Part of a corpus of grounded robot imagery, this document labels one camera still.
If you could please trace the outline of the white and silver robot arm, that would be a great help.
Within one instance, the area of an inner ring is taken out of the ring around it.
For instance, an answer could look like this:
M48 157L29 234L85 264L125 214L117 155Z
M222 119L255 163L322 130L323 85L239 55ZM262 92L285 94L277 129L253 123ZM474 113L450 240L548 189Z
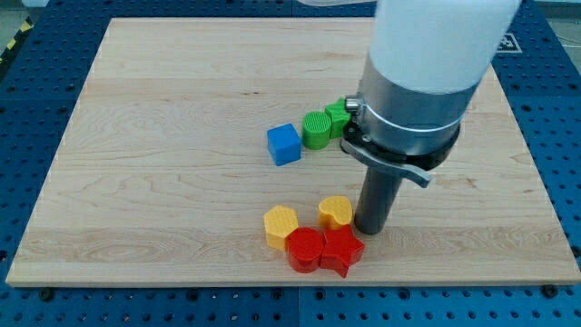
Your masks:
M454 142L519 0L379 0L359 83L360 130L397 154Z

